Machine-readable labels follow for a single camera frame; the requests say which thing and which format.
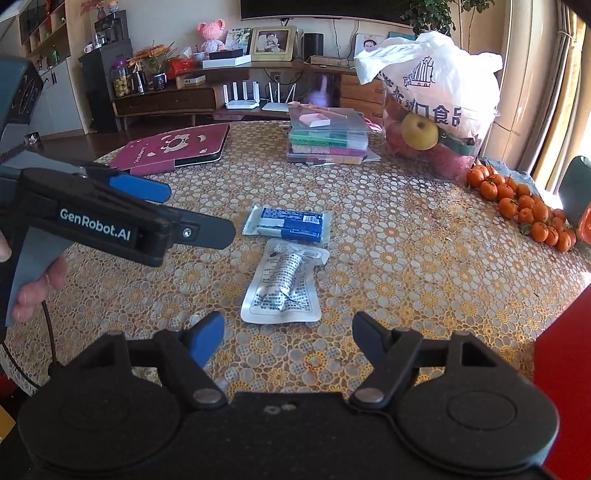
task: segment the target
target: black box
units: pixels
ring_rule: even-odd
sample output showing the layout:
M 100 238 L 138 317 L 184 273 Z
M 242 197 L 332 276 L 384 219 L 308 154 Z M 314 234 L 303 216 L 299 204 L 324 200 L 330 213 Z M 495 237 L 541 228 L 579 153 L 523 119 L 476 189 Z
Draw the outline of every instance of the black box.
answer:
M 243 55 L 244 52 L 241 48 L 237 48 L 236 50 L 213 51 L 209 54 L 209 60 L 237 59 Z

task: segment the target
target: figurine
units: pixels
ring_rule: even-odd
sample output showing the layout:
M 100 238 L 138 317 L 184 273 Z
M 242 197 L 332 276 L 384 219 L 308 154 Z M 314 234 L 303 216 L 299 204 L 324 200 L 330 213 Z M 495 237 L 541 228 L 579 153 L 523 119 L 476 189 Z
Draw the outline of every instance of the figurine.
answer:
M 114 14 L 117 10 L 119 10 L 119 0 L 111 0 L 107 7 L 109 8 L 109 13 Z
M 197 30 L 205 39 L 203 45 L 201 45 L 201 51 L 211 53 L 213 51 L 225 50 L 224 43 L 219 40 L 222 36 L 224 27 L 224 20 L 216 20 L 210 24 L 200 23 Z

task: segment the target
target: photo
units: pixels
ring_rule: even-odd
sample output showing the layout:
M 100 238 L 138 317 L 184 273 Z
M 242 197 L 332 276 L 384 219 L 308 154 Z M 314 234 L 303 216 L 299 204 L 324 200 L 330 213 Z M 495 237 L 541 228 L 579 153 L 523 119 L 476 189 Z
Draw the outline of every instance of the photo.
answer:
M 355 55 L 364 50 L 372 51 L 382 41 L 384 41 L 384 37 L 381 37 L 380 35 L 358 33 L 355 37 Z
M 285 53 L 287 51 L 287 30 L 262 30 L 256 38 L 256 53 Z
M 228 30 L 226 37 L 226 50 L 242 49 L 244 55 L 248 54 L 248 43 L 251 39 L 251 28 L 233 28 Z
M 290 61 L 295 40 L 295 27 L 253 28 L 249 48 L 252 61 Z

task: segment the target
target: black speaker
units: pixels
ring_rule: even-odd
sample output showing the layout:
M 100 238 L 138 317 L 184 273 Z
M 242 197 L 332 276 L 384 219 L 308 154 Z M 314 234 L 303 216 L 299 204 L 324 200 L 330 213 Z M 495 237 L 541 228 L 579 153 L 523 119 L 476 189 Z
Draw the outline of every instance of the black speaker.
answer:
M 304 61 L 310 60 L 312 55 L 324 55 L 324 35 L 322 33 L 304 33 L 302 45 Z

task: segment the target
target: screw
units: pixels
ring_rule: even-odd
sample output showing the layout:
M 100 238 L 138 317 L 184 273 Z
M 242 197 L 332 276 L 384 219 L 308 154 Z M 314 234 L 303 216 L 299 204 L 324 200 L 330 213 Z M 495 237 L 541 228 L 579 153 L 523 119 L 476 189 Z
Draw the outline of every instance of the screw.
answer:
M 219 402 L 222 399 L 222 393 L 219 390 L 215 390 L 213 388 L 200 388 L 199 390 L 195 390 L 193 393 L 193 398 L 197 401 L 197 403 L 211 405 Z
M 275 405 L 267 405 L 262 410 L 269 415 L 277 415 L 278 413 L 281 413 L 281 409 Z
M 355 391 L 355 397 L 363 403 L 380 403 L 384 394 L 377 388 L 360 388 Z

